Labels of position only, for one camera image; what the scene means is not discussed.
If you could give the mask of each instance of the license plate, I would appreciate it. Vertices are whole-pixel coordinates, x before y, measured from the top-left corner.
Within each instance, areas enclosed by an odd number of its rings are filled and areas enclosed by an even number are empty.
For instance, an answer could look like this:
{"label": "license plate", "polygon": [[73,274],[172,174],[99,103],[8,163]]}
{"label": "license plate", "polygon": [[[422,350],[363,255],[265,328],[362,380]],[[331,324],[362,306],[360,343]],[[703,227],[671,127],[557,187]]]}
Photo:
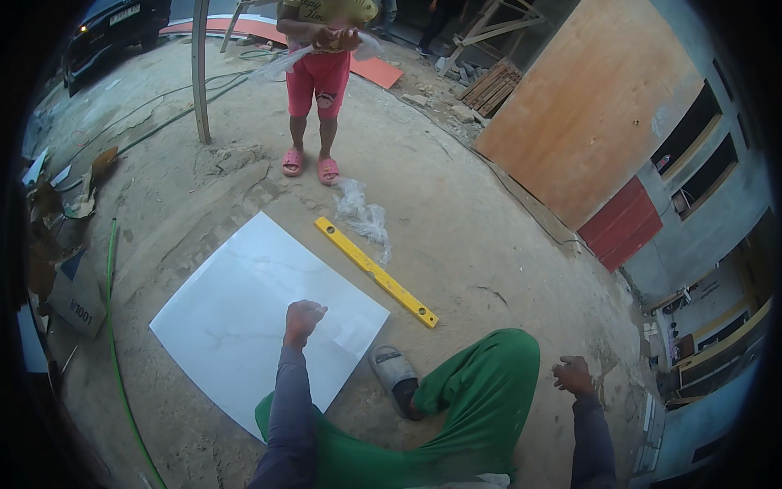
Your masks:
{"label": "license plate", "polygon": [[113,26],[115,23],[120,22],[122,20],[127,19],[129,16],[135,15],[142,11],[142,4],[133,5],[129,9],[125,9],[122,12],[116,14],[115,16],[111,16],[109,19],[109,25]]}

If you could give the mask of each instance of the child's hand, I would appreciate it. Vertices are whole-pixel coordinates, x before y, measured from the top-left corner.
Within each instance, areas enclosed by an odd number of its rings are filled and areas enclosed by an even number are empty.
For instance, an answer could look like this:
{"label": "child's hand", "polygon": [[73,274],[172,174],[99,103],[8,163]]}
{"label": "child's hand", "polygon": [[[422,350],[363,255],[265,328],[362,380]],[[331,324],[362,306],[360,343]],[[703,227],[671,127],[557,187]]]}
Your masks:
{"label": "child's hand", "polygon": [[337,33],[337,39],[339,39],[339,48],[343,51],[355,51],[358,49],[358,45],[361,44],[361,40],[358,37],[358,29],[341,29]]}
{"label": "child's hand", "polygon": [[333,31],[323,24],[312,23],[310,24],[309,39],[316,49],[327,48],[331,43],[337,39],[338,31]]}

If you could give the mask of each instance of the pink slipper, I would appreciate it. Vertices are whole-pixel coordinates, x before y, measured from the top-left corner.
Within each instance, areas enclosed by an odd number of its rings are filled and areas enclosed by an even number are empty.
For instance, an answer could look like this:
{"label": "pink slipper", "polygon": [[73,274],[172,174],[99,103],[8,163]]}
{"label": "pink slipper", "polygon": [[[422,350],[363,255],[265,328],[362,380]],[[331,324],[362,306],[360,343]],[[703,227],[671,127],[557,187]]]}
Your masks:
{"label": "pink slipper", "polygon": [[331,185],[337,181],[339,177],[339,168],[337,168],[337,162],[333,158],[327,158],[325,160],[317,161],[317,177],[321,179],[323,185]]}
{"label": "pink slipper", "polygon": [[[301,162],[304,155],[300,151],[296,151],[294,148],[289,149],[285,156],[282,157],[282,174],[286,177],[295,177],[301,173]],[[295,170],[286,168],[285,165],[296,167]]]}

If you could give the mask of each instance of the orange sheet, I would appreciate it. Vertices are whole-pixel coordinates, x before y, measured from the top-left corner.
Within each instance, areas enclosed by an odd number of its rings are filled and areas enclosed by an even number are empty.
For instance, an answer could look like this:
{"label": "orange sheet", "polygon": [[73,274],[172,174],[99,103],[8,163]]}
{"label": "orange sheet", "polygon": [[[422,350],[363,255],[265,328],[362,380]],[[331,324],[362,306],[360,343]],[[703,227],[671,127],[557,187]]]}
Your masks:
{"label": "orange sheet", "polygon": [[[206,29],[210,32],[225,32],[230,23],[231,19],[207,19]],[[165,27],[160,33],[176,34],[181,32],[192,32],[192,30],[193,22],[184,22]],[[287,44],[285,35],[278,32],[277,27],[274,24],[262,20],[239,19],[236,22],[236,27],[234,27],[234,32],[236,34],[254,34],[261,38]],[[391,88],[403,73],[402,70],[398,70],[385,61],[377,58],[368,59],[367,61],[356,61],[355,59],[352,59],[350,61],[350,71],[353,71],[355,74],[362,76],[369,81],[374,81],[383,88]]]}

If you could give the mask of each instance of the black car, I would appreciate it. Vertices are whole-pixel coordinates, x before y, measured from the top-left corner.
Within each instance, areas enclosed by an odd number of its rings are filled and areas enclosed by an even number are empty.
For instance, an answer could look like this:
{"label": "black car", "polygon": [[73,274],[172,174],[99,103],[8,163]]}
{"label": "black car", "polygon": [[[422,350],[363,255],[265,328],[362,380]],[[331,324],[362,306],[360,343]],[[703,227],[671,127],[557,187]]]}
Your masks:
{"label": "black car", "polygon": [[93,66],[118,49],[139,43],[145,51],[154,48],[170,12],[171,0],[96,0],[63,56],[63,83],[70,96]]}

